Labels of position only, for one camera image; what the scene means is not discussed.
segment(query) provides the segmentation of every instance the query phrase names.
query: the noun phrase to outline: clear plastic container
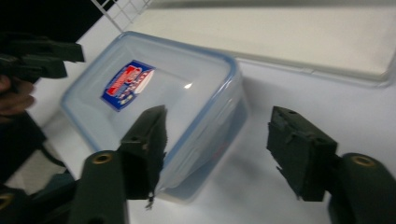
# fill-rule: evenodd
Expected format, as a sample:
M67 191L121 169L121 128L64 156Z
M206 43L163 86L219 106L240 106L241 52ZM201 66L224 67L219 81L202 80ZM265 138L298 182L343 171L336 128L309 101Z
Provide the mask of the clear plastic container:
M125 84L128 78L123 82L136 69L145 71L145 66L151 74L153 71L152 76L135 74L134 85ZM109 102L105 94L114 95L110 100L118 100L122 106ZM176 188L209 161L218 161L248 115L234 58L134 32L117 37L62 99L66 116L92 152L116 150L138 116L156 105L168 110L167 155L158 191Z

